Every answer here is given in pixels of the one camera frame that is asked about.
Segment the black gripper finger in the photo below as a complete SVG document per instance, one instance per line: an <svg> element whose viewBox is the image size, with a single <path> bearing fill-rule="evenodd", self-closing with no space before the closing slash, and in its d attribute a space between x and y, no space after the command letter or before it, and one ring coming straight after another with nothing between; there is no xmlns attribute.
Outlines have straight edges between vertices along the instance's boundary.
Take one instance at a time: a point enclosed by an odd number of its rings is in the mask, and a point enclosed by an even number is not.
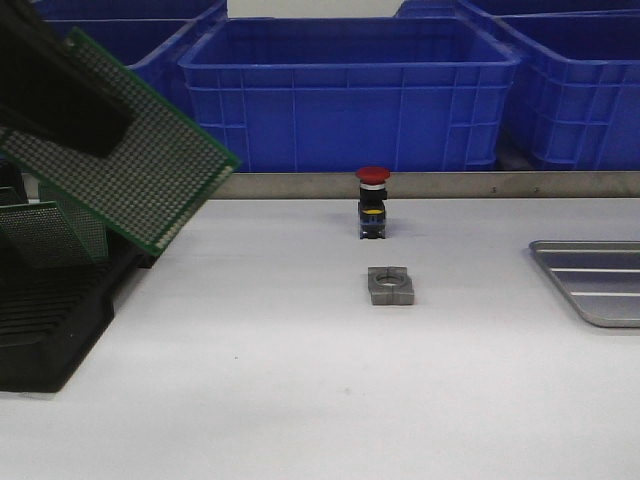
<svg viewBox="0 0 640 480"><path fill-rule="evenodd" d="M29 1L1 3L1 125L104 158L133 116Z"/></svg>

